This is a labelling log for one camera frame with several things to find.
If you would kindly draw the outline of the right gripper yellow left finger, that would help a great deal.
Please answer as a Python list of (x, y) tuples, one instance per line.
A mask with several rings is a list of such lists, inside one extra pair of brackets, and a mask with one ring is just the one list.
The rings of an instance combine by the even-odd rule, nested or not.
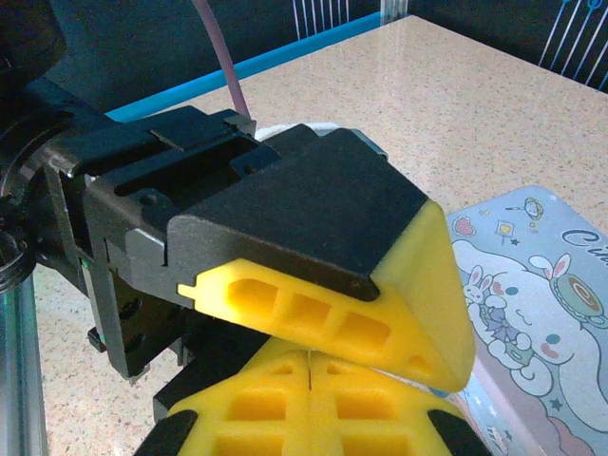
[(309, 353), (287, 351), (175, 404), (137, 455), (305, 455)]

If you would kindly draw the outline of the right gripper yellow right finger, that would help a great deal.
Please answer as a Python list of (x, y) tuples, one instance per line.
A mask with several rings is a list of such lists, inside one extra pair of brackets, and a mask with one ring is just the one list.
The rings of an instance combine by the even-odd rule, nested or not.
[(379, 371), (310, 353), (312, 455), (488, 455), (448, 401)]

